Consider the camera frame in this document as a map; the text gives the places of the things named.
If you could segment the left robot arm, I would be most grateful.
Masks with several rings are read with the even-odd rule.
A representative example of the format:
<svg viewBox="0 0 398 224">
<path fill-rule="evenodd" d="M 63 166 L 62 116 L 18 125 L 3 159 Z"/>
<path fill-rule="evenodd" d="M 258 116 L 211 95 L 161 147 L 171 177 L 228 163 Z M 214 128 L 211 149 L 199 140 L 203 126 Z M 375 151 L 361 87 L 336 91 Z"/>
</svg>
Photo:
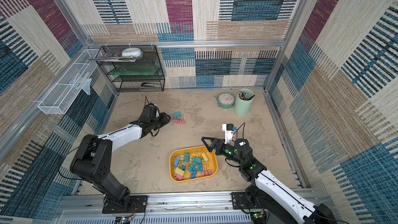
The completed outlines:
<svg viewBox="0 0 398 224">
<path fill-rule="evenodd" d="M 157 105 L 148 103 L 138 120 L 116 131 L 99 136 L 88 134 L 82 139 L 69 169 L 104 195 L 103 213 L 126 213 L 132 210 L 133 205 L 129 188 L 110 171 L 113 152 L 148 134 L 156 136 L 154 131 L 158 132 L 170 121 L 168 114 L 161 113 Z"/>
</svg>

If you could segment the yellow plastic storage tray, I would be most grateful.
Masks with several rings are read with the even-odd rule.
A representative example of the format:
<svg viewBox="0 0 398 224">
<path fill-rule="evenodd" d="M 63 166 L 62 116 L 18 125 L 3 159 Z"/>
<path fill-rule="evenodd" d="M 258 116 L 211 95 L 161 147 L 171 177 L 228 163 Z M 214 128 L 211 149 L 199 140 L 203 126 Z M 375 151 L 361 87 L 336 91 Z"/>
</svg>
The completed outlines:
<svg viewBox="0 0 398 224">
<path fill-rule="evenodd" d="M 186 152 L 188 152 L 190 154 L 189 163 L 184 163 L 183 162 L 184 153 L 186 153 Z M 211 176 L 202 176 L 201 172 L 198 171 L 198 169 L 196 168 L 196 164 L 193 163 L 193 157 L 202 158 L 201 153 L 203 153 L 203 152 L 207 153 L 207 156 L 208 156 L 208 159 L 209 159 L 208 162 L 204 162 L 203 159 L 202 159 L 203 171 L 211 170 L 211 173 L 212 173 Z M 180 162 L 179 162 L 179 165 L 177 167 L 174 167 L 173 163 L 174 163 L 174 161 L 175 161 L 175 159 L 177 157 L 180 157 Z M 177 180 L 174 177 L 176 168 L 180 168 L 180 169 L 185 171 L 185 173 L 183 175 L 183 180 Z M 190 178 L 190 171 L 192 169 L 194 169 L 194 168 L 197 169 L 197 176 L 196 176 L 196 178 L 191 179 Z M 196 147 L 190 147 L 190 148 L 184 148 L 184 149 L 175 150 L 170 155 L 169 171 L 170 171 L 171 179 L 173 181 L 175 181 L 175 182 L 178 182 L 178 183 L 212 177 L 218 172 L 217 158 L 216 158 L 215 153 L 214 152 L 209 152 L 205 146 L 196 146 Z"/>
</svg>

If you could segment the teal binder clip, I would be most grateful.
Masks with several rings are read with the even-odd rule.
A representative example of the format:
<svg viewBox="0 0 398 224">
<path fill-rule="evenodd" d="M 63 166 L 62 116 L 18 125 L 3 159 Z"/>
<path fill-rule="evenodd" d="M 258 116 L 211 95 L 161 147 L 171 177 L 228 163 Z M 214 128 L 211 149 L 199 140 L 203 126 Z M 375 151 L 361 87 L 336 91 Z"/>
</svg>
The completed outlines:
<svg viewBox="0 0 398 224">
<path fill-rule="evenodd" d="M 180 119 L 181 116 L 182 116 L 181 112 L 177 112 L 177 113 L 173 114 L 173 117 L 177 118 L 177 119 Z"/>
<path fill-rule="evenodd" d="M 202 158 L 200 158 L 200 157 L 193 157 L 193 163 L 196 164 L 196 168 L 198 169 L 198 171 L 200 171 L 200 172 L 203 171 Z"/>
<path fill-rule="evenodd" d="M 190 161 L 189 157 L 190 157 L 190 154 L 188 152 L 184 153 L 183 162 L 189 163 L 189 161 Z"/>
</svg>

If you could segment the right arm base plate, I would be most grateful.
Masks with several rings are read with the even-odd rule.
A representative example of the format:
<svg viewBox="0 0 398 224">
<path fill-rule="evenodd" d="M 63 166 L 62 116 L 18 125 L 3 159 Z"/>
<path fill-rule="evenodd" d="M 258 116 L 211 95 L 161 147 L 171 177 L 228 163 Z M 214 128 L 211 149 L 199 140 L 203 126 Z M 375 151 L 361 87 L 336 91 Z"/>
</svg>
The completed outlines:
<svg viewBox="0 0 398 224">
<path fill-rule="evenodd" d="M 266 193 L 232 192 L 233 209 L 268 209 L 276 202 Z"/>
</svg>

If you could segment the pale yellow binder clip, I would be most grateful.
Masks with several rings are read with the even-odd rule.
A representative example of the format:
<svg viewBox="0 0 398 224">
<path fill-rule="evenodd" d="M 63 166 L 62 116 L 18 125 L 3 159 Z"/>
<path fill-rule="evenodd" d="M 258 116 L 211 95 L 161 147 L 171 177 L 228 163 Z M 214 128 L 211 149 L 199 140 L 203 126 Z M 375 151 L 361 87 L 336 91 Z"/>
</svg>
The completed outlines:
<svg viewBox="0 0 398 224">
<path fill-rule="evenodd" d="M 180 168 L 176 168 L 176 169 L 175 169 L 175 173 L 183 177 L 185 171 L 182 170 L 182 169 L 180 169 Z"/>
</svg>

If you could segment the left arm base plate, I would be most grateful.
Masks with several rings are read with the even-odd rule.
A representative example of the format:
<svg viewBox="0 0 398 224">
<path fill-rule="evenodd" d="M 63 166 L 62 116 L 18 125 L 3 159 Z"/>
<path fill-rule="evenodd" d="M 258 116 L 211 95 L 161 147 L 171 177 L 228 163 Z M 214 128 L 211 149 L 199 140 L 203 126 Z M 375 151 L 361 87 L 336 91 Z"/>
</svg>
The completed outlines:
<svg viewBox="0 0 398 224">
<path fill-rule="evenodd" d="M 121 213 L 144 213 L 146 210 L 147 195 L 130 195 L 130 199 L 125 196 L 120 202 L 104 197 L 103 214 Z"/>
</svg>

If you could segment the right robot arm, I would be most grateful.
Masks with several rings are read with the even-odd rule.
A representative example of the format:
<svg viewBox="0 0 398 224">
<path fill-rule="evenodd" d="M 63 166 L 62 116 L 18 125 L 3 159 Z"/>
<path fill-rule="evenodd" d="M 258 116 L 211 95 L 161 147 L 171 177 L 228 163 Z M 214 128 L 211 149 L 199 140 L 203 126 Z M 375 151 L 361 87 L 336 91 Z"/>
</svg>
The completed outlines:
<svg viewBox="0 0 398 224">
<path fill-rule="evenodd" d="M 251 186 L 246 188 L 248 208 L 267 209 L 285 224 L 336 224 L 332 211 L 299 196 L 252 154 L 248 140 L 238 139 L 234 145 L 218 138 L 202 137 L 209 152 L 238 164 L 238 171 Z"/>
</svg>

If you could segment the light blue binder clip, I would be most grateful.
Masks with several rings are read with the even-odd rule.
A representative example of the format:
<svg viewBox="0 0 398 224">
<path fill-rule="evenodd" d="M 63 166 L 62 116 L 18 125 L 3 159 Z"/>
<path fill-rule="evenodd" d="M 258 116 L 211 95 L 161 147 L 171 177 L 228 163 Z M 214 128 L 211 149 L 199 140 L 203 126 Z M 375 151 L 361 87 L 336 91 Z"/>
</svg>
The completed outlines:
<svg viewBox="0 0 398 224">
<path fill-rule="evenodd" d="M 177 158 L 175 159 L 174 163 L 173 163 L 173 166 L 174 166 L 174 167 L 177 167 L 177 166 L 179 165 L 179 162 L 180 162 L 180 157 L 177 157 Z"/>
</svg>

